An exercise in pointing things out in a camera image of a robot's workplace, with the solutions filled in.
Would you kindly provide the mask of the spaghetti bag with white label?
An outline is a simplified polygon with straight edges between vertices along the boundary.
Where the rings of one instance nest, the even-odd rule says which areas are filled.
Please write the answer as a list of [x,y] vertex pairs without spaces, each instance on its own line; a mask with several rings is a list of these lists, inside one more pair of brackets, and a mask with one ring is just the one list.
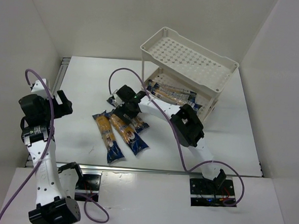
[[[118,107],[118,103],[115,101],[115,98],[113,96],[109,97],[106,100],[109,104],[111,104],[113,107]],[[132,126],[135,128],[135,131],[139,134],[143,132],[144,130],[148,129],[150,126],[148,123],[146,123],[143,119],[140,117],[135,117],[132,119],[131,122]]]

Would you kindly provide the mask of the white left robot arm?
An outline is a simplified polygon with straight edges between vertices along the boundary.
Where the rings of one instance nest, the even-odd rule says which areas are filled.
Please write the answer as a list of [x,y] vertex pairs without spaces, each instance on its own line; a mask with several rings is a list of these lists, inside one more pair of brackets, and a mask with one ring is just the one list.
[[35,209],[28,213],[32,224],[73,224],[81,219],[75,200],[75,188],[82,171],[76,162],[58,168],[56,143],[50,136],[51,110],[48,94],[43,88],[33,88],[31,94],[19,100],[26,127],[22,141],[37,168]]

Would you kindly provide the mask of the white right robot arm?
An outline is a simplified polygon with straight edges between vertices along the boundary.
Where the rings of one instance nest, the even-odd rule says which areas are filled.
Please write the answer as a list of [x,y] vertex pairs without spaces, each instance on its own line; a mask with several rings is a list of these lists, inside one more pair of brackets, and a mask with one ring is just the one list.
[[200,166],[203,178],[209,181],[217,190],[226,179],[226,174],[214,163],[204,138],[203,124],[193,108],[184,104],[173,105],[148,95],[145,91],[134,92],[124,85],[114,91],[114,114],[122,121],[130,124],[139,113],[145,113],[168,122],[174,133],[178,148],[187,147],[192,154],[202,160]]

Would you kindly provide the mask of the cream two-tier shelf cart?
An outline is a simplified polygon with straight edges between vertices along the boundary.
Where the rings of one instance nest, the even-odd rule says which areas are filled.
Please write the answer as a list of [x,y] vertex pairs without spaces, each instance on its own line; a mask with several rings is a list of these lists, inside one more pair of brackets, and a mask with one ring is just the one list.
[[142,64],[152,62],[158,68],[151,74],[142,73],[145,82],[153,80],[175,90],[196,93],[202,107],[199,119],[205,121],[214,110],[228,81],[239,63],[218,55],[183,36],[163,27],[141,45]]

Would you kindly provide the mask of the yellow spaghetti bag right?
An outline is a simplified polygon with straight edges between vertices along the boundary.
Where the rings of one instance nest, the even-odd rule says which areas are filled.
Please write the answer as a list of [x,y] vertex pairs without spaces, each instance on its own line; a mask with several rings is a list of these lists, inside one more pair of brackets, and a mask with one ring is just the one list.
[[134,155],[138,155],[141,151],[149,148],[137,132],[131,128],[129,124],[126,124],[118,116],[116,116],[113,111],[105,113],[105,116],[109,119],[112,126],[117,130],[124,143],[127,144]]

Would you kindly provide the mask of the yellow spaghetti bag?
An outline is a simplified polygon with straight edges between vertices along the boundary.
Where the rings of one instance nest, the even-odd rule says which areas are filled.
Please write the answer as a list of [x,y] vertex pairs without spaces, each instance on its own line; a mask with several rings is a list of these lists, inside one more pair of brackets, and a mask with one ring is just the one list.
[[112,126],[117,130],[124,143],[127,144],[134,155],[138,155],[141,151],[149,148],[137,132],[131,128],[129,124],[126,124],[118,116],[116,116],[113,111],[105,113],[105,116],[109,119]]
[[107,112],[103,111],[100,114],[92,115],[92,118],[97,124],[102,140],[107,150],[106,160],[108,164],[124,158],[121,149],[116,141],[112,126],[107,117]]

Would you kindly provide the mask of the yellow spaghetti bag left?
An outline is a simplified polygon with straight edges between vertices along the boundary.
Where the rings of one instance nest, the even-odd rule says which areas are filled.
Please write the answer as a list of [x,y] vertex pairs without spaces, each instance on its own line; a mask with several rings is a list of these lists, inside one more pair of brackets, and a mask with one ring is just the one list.
[[108,164],[124,158],[121,149],[116,141],[112,126],[107,117],[107,112],[103,111],[100,114],[92,115],[92,118],[97,124],[102,140],[107,150],[106,160]]

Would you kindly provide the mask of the aluminium table edge rail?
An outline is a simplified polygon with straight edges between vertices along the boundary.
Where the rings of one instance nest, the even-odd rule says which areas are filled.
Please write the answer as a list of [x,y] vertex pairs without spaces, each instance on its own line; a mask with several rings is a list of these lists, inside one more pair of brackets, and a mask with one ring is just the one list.
[[59,71],[56,76],[56,80],[54,81],[53,88],[51,92],[53,95],[57,93],[58,90],[61,88],[62,81],[65,77],[67,72],[68,65],[70,64],[71,58],[70,57],[63,57],[59,66]]

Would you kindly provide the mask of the front aluminium rail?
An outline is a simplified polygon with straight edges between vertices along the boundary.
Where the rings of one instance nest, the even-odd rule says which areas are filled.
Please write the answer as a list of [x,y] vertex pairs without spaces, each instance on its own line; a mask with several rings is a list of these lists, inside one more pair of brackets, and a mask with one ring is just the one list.
[[94,165],[80,165],[80,168],[87,171],[110,171],[118,173],[151,173],[151,174],[168,174],[168,175],[189,175],[195,178],[201,177],[201,173],[186,173],[185,171],[169,171],[169,170],[152,170],[152,169],[135,169],[135,168],[124,168],[124,167],[111,167],[111,166],[94,166]]

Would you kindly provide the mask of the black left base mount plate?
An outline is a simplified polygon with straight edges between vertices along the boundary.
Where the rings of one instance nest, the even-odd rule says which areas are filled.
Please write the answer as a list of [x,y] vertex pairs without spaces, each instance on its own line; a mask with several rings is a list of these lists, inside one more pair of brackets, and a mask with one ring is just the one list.
[[100,182],[100,171],[82,172],[82,175],[76,183],[74,198],[77,201],[85,201],[86,198],[82,196],[85,195],[87,197],[91,197],[95,202],[97,202],[99,198]]

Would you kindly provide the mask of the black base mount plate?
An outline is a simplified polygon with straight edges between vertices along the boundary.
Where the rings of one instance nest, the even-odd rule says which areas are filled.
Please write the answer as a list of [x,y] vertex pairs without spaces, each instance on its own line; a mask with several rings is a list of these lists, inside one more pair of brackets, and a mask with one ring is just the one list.
[[190,203],[192,207],[225,207],[223,202],[236,201],[233,181],[227,179],[217,190],[203,178],[190,178]]
[[85,195],[87,197],[91,197],[95,202],[97,202],[99,198],[100,182],[100,171],[82,172],[82,175],[76,183],[74,198],[77,201],[85,201],[86,198],[82,196]]

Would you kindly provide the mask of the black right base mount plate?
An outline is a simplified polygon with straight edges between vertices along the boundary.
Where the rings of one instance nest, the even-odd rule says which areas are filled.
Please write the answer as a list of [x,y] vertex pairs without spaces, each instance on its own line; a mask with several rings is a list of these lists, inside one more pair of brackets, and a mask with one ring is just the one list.
[[225,207],[223,202],[236,201],[233,181],[227,179],[217,190],[203,178],[190,178],[190,203],[192,207]]

